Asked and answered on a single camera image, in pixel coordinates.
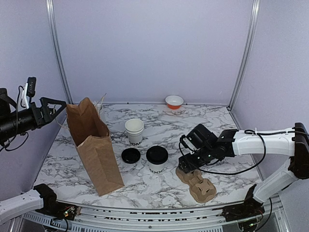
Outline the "brown cardboard cup carrier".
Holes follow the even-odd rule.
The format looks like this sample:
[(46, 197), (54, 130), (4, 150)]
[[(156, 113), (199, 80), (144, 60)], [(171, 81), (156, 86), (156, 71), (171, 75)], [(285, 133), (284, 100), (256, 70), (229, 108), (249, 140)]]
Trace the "brown cardboard cup carrier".
[(177, 167), (176, 175), (183, 183), (189, 186), (191, 196), (198, 203), (206, 203), (217, 194), (214, 184), (209, 179), (203, 178), (200, 170), (194, 170), (186, 174)]

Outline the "single white paper cup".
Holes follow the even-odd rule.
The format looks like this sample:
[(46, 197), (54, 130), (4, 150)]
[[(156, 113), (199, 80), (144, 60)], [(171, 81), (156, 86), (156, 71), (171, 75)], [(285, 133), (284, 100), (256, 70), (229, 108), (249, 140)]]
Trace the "single white paper cup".
[(164, 171), (166, 166), (166, 163), (161, 163), (161, 164), (153, 164), (151, 162), (148, 162), (148, 168), (151, 173), (153, 174), (160, 174)]

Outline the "black plastic cup lid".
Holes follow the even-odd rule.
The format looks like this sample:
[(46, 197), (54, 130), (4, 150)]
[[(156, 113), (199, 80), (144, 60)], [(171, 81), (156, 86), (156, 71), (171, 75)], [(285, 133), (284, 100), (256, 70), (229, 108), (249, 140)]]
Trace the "black plastic cup lid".
[(140, 160), (140, 151), (135, 148), (127, 148), (123, 150), (121, 158), (127, 164), (134, 164)]

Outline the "brown paper bag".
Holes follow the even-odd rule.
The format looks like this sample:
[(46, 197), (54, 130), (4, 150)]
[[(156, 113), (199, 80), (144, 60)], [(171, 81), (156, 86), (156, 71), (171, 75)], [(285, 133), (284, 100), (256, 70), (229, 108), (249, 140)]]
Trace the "brown paper bag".
[(98, 196), (124, 186), (114, 155), (110, 131), (86, 97), (78, 105), (68, 104), (67, 124), (76, 150)]

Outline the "stack of white paper cups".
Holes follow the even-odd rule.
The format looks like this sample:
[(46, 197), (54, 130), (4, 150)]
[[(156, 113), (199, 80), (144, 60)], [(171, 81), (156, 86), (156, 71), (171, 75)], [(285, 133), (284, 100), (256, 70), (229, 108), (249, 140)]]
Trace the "stack of white paper cups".
[(125, 122), (125, 129), (129, 143), (138, 146), (142, 142), (144, 123), (138, 118), (132, 118)]

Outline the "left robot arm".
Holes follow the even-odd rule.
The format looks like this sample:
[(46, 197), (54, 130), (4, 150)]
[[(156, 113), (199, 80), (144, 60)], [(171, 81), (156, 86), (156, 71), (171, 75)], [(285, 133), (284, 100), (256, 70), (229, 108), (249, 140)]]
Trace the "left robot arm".
[(44, 199), (33, 189), (49, 149), (60, 130), (54, 121), (18, 136), (0, 152), (0, 223), (4, 224), (27, 212), (42, 208), (51, 215), (61, 211), (53, 197)]

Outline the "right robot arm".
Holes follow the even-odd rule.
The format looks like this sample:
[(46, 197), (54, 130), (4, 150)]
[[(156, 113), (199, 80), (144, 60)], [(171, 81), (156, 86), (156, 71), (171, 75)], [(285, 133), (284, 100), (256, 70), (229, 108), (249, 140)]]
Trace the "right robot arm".
[(272, 175), (249, 188), (242, 203), (226, 206), (222, 215), (226, 221), (239, 220), (264, 213), (263, 204), (271, 196), (293, 182), (309, 177), (309, 133), (303, 123), (292, 128), (258, 131), (229, 129), (216, 136), (202, 124), (180, 138), (181, 154), (177, 174), (192, 174), (205, 165), (213, 165), (225, 158), (261, 154), (260, 165), (267, 155), (287, 156), (286, 162)]

